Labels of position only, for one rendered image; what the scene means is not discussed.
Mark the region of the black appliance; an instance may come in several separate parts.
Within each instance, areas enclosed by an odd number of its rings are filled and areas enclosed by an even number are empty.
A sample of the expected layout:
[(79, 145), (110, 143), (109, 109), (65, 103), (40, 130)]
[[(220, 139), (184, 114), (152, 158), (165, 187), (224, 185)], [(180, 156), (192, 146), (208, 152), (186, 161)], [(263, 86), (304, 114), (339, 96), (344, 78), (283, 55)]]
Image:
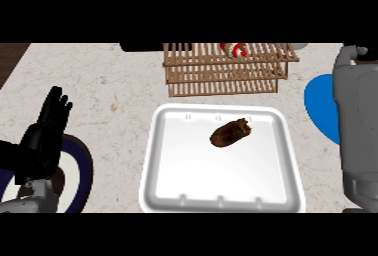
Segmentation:
[(156, 52), (162, 51), (162, 44), (161, 43), (131, 43), (122, 42), (119, 47), (124, 52)]

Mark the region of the brown cupcake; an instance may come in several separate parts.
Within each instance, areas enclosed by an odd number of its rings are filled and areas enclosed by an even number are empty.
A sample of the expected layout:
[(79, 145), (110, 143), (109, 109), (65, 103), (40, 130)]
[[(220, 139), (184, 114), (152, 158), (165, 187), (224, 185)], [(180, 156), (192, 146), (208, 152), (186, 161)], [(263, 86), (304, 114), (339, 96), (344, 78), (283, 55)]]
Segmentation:
[(209, 142), (215, 147), (227, 147), (251, 134), (251, 130), (248, 121), (240, 118), (230, 121), (212, 132)]

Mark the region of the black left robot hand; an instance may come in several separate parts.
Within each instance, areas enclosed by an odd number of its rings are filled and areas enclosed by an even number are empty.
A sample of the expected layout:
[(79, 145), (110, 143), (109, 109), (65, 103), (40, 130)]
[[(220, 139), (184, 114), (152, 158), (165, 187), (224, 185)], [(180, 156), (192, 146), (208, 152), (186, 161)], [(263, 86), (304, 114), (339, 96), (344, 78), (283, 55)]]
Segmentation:
[(53, 86), (37, 122), (28, 126), (20, 142), (13, 144), (0, 140), (0, 169), (13, 172), (16, 185), (53, 176), (71, 108), (62, 88)]

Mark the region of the white rectangular tray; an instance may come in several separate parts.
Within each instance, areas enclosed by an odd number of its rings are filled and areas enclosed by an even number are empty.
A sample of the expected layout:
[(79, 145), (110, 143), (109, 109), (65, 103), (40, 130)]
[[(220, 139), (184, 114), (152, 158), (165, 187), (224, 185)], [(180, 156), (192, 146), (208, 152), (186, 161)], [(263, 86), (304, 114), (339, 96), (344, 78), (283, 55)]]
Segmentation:
[[(220, 148), (215, 129), (251, 134)], [(288, 124), (271, 107), (164, 104), (152, 115), (139, 204), (146, 212), (301, 213), (305, 197)]]

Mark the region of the wooden tiered shelf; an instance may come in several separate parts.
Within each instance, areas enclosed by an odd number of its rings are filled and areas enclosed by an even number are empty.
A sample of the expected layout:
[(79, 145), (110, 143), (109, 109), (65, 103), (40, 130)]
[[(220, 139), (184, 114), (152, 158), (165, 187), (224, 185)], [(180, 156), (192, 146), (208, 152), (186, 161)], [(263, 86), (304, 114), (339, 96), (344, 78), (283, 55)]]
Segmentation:
[(291, 43), (243, 43), (246, 56), (229, 58), (221, 43), (164, 43), (170, 97), (276, 93), (298, 62)]

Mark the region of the red and white item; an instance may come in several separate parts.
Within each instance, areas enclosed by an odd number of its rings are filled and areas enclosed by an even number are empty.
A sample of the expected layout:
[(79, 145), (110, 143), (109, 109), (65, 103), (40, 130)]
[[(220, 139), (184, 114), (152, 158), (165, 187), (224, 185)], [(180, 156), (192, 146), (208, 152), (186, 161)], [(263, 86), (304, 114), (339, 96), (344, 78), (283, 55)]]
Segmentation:
[(229, 58), (239, 58), (246, 56), (246, 45), (243, 43), (221, 43), (220, 49)]

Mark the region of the white plate dark blue rim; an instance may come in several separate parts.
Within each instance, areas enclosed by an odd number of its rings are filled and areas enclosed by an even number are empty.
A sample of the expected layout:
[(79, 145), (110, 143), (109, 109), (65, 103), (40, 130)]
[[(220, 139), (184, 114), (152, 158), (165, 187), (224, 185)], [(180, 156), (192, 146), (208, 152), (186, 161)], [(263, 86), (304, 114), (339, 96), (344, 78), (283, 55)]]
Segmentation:
[[(59, 197), (54, 213), (79, 213), (82, 211), (93, 184), (93, 160), (82, 141), (65, 135), (59, 168), (50, 179), (53, 192)], [(14, 184), (14, 175), (0, 169), (0, 203), (32, 195), (32, 188)]]

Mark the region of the blue round plate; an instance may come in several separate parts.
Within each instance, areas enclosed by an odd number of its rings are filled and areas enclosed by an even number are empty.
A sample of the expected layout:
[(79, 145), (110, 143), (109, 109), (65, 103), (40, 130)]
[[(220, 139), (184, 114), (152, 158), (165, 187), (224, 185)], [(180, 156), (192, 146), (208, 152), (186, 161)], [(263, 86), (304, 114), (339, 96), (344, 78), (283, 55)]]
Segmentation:
[(317, 130), (335, 144), (339, 144), (338, 111), (330, 74), (316, 76), (307, 83), (304, 108)]

